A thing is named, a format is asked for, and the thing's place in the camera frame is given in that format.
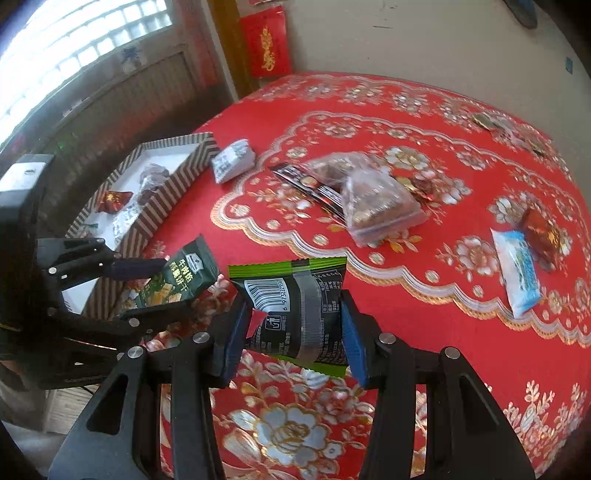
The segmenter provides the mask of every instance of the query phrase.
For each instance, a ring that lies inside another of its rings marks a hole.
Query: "window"
[[[0,57],[0,145],[82,67],[170,23],[164,0],[46,0]]]

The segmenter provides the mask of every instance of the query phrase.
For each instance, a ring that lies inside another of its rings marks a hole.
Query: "metal screw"
[[[144,354],[144,349],[141,348],[139,345],[131,347],[127,350],[127,356],[129,358],[139,358]]]
[[[379,341],[386,345],[392,345],[396,341],[396,337],[393,333],[380,333]]]
[[[445,349],[445,355],[446,357],[451,358],[452,360],[457,360],[458,358],[460,358],[461,353],[454,346],[449,346]]]
[[[197,332],[193,335],[193,342],[195,343],[205,343],[209,340],[209,334],[207,332]]]

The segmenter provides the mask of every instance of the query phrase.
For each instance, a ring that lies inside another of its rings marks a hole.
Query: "red envelope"
[[[283,7],[269,8],[241,18],[253,77],[279,77],[291,73]]]

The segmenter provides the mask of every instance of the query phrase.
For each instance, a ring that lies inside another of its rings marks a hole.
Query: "black and green snack packet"
[[[138,308],[193,299],[217,280],[219,269],[203,235],[182,247],[139,291]]]
[[[267,314],[245,348],[314,362],[347,365],[340,319],[346,257],[230,265],[229,279]]]

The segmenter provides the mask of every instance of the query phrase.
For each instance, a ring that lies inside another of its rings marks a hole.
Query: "green snack packet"
[[[245,348],[302,366],[347,365],[340,318],[346,257],[230,265],[229,279],[267,314]]]
[[[182,247],[152,277],[135,298],[138,308],[193,299],[217,280],[218,268],[209,247],[199,235]]]

